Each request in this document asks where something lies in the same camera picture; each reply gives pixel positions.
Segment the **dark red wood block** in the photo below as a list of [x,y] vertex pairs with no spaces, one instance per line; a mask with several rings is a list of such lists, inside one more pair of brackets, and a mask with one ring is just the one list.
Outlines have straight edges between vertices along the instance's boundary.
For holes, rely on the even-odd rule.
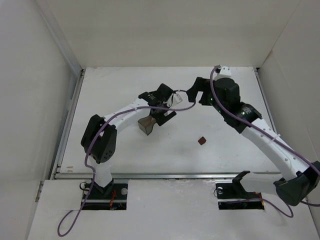
[[204,145],[206,142],[207,142],[207,139],[206,139],[204,136],[202,136],[202,137],[198,140],[198,143],[199,143],[201,146]]

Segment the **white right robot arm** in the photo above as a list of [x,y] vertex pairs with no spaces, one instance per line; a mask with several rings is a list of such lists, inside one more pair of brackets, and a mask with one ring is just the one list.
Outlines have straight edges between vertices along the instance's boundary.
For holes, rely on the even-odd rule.
[[197,77],[186,94],[190,103],[214,107],[224,122],[252,142],[277,167],[278,174],[240,172],[231,182],[218,183],[222,200],[253,199],[259,193],[279,197],[289,206],[302,203],[320,182],[319,161],[310,162],[298,155],[277,135],[252,105],[241,101],[240,87],[230,77],[207,79]]

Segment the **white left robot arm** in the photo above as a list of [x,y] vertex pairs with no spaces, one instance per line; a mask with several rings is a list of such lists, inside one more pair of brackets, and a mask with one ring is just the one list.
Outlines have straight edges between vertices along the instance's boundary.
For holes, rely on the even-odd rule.
[[176,115],[175,111],[167,110],[180,102],[174,100],[175,94],[175,90],[162,83],[157,90],[141,93],[119,111],[106,116],[95,114],[90,118],[80,144],[93,159],[93,188],[101,196],[107,197],[112,192],[114,180],[110,168],[117,135],[134,123],[143,133],[150,135],[155,124],[162,126]]

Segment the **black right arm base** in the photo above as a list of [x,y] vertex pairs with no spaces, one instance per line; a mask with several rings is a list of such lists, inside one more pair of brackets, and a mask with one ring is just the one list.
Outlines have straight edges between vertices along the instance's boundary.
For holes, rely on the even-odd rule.
[[215,182],[214,195],[218,200],[219,210],[264,210],[261,193],[247,191],[241,180],[250,171],[242,171],[232,179],[220,179]]

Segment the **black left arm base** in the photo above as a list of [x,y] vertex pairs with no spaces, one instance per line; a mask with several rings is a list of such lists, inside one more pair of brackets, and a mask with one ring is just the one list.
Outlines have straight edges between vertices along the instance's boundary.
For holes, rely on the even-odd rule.
[[85,201],[83,210],[124,211],[127,209],[128,183],[113,183],[105,193],[95,186]]

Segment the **smoky transparent plastic bin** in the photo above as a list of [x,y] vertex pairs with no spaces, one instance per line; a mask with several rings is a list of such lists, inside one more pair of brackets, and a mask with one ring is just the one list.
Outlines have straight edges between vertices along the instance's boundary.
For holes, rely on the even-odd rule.
[[143,117],[137,121],[139,129],[143,131],[147,136],[153,131],[156,120],[151,116]]

